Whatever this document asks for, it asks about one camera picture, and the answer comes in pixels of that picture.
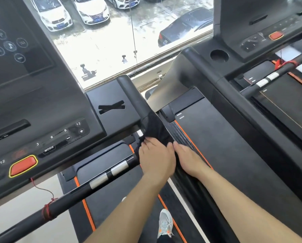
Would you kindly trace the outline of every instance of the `white sneaker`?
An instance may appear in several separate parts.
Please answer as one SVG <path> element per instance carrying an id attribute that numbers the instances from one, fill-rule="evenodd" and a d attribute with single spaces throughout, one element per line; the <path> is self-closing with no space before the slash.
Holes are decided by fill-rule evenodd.
<path id="1" fill-rule="evenodd" d="M 159 216 L 159 233 L 158 238 L 161 235 L 168 235 L 170 238 L 173 235 L 173 219 L 170 212 L 166 209 L 162 209 Z"/>

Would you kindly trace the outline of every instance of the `orange stripe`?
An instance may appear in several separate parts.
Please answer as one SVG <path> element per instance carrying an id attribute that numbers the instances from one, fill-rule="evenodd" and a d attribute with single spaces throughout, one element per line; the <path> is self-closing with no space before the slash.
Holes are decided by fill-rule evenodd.
<path id="1" fill-rule="evenodd" d="M 300 79 L 299 77 L 297 77 L 295 74 L 293 73 L 288 73 L 289 75 L 291 75 L 295 80 L 297 80 L 299 83 L 302 84 L 302 79 Z"/>
<path id="2" fill-rule="evenodd" d="M 76 183 L 77 187 L 80 186 L 77 177 L 75 177 L 75 183 Z M 87 213 L 88 220 L 89 220 L 89 222 L 90 222 L 92 231 L 94 232 L 94 231 L 96 230 L 96 227 L 95 227 L 94 221 L 92 220 L 92 216 L 91 216 L 91 214 L 90 214 L 90 211 L 89 211 L 88 205 L 87 205 L 87 203 L 86 203 L 86 200 L 83 199 L 83 200 L 82 200 L 82 203 L 84 204 L 84 208 L 85 208 L 85 211 L 86 211 L 86 213 Z"/>
<path id="3" fill-rule="evenodd" d="M 203 159 L 206 161 L 206 163 L 213 169 L 211 164 L 207 161 L 207 159 L 204 157 L 204 155 L 201 153 L 201 151 L 199 151 L 198 147 L 196 147 L 196 145 L 193 143 L 193 141 L 190 139 L 190 137 L 187 135 L 187 133 L 183 130 L 183 128 L 180 126 L 180 124 L 177 122 L 177 120 L 175 120 L 175 122 L 178 125 L 178 127 L 182 130 L 182 132 L 185 134 L 185 136 L 189 139 L 189 141 L 194 145 L 194 147 L 200 153 L 200 155 L 203 157 Z"/>
<path id="4" fill-rule="evenodd" d="M 130 149 L 132 150 L 132 152 L 134 153 L 134 149 L 132 148 L 132 146 L 129 145 L 129 147 L 130 147 Z M 162 200 L 160 194 L 158 194 L 158 198 L 159 198 L 161 204 L 163 205 L 163 207 L 164 207 L 166 210 L 168 210 L 168 208 L 167 208 L 167 206 L 165 205 L 164 201 Z M 180 235 L 182 241 L 183 241 L 184 243 L 187 243 L 187 241 L 186 241 L 185 237 L 182 235 L 182 232 L 180 231 L 180 229 L 179 229 L 177 223 L 175 222 L 174 219 L 172 219 L 172 220 L 173 220 L 173 225 L 176 227 L 177 232 L 178 232 L 178 234 Z"/>

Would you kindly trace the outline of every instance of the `car wheel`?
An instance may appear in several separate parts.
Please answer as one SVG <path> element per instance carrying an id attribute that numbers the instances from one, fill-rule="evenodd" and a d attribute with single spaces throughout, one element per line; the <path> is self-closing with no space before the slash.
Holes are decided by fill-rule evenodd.
<path id="1" fill-rule="evenodd" d="M 112 3 L 113 3 L 113 5 L 114 5 L 114 8 L 117 9 L 117 3 L 116 3 L 116 1 L 115 1 L 115 0 L 112 0 Z"/>

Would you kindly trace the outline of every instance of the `black pants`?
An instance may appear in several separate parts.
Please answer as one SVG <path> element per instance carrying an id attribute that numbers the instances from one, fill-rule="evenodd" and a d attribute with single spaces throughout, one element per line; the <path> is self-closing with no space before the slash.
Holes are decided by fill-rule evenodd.
<path id="1" fill-rule="evenodd" d="M 174 243 L 173 239 L 169 237 L 169 235 L 161 235 L 157 239 L 157 243 Z"/>

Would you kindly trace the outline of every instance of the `glass window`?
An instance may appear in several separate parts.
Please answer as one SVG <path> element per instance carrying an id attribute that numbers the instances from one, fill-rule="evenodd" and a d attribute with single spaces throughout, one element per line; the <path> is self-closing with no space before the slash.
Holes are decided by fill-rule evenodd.
<path id="1" fill-rule="evenodd" d="M 83 88 L 212 29 L 213 0 L 25 0 Z"/>

